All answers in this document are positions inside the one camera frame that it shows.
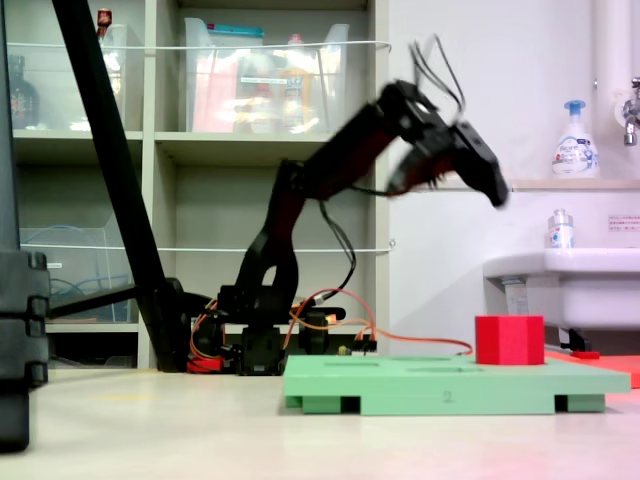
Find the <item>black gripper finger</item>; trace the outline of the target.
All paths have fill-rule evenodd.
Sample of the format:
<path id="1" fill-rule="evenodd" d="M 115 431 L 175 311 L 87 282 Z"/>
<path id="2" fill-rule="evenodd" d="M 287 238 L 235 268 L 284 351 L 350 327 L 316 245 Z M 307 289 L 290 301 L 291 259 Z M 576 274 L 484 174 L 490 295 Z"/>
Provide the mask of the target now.
<path id="1" fill-rule="evenodd" d="M 387 197 L 396 197 L 421 188 L 434 189 L 451 171 L 451 159 L 444 152 L 432 153 L 414 146 L 390 176 L 385 190 Z"/>
<path id="2" fill-rule="evenodd" d="M 494 208 L 503 207 L 509 188 L 494 152 L 468 122 L 456 123 L 448 132 L 453 142 L 450 172 L 472 190 L 484 194 Z"/>

